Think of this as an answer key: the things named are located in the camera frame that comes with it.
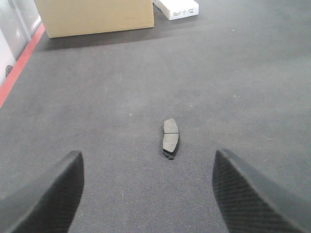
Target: gray carpet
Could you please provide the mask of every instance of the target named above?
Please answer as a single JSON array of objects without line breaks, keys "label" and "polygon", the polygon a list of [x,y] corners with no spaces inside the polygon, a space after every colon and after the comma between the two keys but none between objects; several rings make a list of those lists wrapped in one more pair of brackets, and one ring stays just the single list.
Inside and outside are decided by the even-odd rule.
[{"label": "gray carpet", "polygon": [[225,147],[311,201],[311,2],[198,3],[176,21],[155,9],[153,29],[44,34],[0,109],[0,198],[82,150],[71,233],[225,233],[211,188]]}]

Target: carbon fiber texture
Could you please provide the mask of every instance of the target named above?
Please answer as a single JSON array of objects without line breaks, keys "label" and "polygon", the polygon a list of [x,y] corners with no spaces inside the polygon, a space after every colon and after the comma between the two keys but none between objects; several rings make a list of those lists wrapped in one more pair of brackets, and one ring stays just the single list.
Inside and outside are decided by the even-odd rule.
[{"label": "carbon fiber texture", "polygon": [[217,151],[213,190],[231,233],[302,233],[252,188],[226,153]]},{"label": "carbon fiber texture", "polygon": [[1,232],[68,232],[83,187],[82,154],[72,151],[37,180],[0,202]]}]

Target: red floor stripe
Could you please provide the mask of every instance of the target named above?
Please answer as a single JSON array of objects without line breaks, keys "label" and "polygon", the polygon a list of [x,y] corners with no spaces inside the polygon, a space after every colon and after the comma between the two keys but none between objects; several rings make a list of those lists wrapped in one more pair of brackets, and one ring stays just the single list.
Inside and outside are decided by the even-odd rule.
[{"label": "red floor stripe", "polygon": [[4,80],[3,84],[0,86],[0,108],[2,107],[4,101],[6,100],[7,96],[9,95],[10,91],[16,80],[18,79],[21,71],[24,69],[28,59],[30,58],[31,54],[33,53],[36,45],[38,44],[39,40],[41,39],[43,33],[45,32],[45,28],[43,23],[38,27],[37,31],[34,33],[31,41],[24,49],[23,53],[16,61],[13,69],[11,70],[8,77]]}]

